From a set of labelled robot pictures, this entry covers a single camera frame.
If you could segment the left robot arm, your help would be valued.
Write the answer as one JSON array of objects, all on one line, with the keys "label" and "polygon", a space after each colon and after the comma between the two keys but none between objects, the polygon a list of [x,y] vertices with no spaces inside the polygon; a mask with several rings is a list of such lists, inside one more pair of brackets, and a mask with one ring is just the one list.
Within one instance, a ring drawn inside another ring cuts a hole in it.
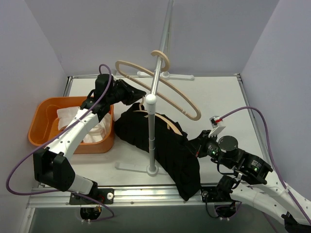
[{"label": "left robot arm", "polygon": [[69,125],[33,153],[35,180],[59,191],[81,193],[82,200],[94,203],[98,197],[97,183],[77,175],[70,159],[84,137],[110,111],[111,105],[118,102],[131,105],[145,94],[123,80],[115,81],[112,75],[100,74],[95,88]]}]

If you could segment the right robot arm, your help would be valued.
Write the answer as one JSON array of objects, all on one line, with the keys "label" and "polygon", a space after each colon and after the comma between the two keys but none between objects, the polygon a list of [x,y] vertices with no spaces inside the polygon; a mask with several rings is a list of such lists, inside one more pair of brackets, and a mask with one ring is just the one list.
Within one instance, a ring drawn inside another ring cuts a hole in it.
[{"label": "right robot arm", "polygon": [[289,233],[311,231],[311,202],[281,181],[276,171],[262,158],[238,147],[232,136],[218,139],[202,131],[189,142],[191,152],[198,158],[209,156],[217,167],[225,166],[216,186],[216,196],[232,199],[273,217]]}]

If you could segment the black garment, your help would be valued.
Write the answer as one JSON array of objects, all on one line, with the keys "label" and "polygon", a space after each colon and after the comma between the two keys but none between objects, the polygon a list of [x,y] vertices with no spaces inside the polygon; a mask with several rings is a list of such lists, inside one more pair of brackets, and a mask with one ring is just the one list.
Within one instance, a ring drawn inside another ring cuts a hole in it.
[{"label": "black garment", "polygon": [[[139,104],[134,103],[115,121],[115,134],[123,141],[137,148],[149,151],[149,129],[146,113],[139,112]],[[187,133],[178,122],[170,120],[181,132],[176,134],[167,124],[155,118],[155,159],[175,182],[180,197],[188,201],[201,187],[200,165],[186,144]]]}]

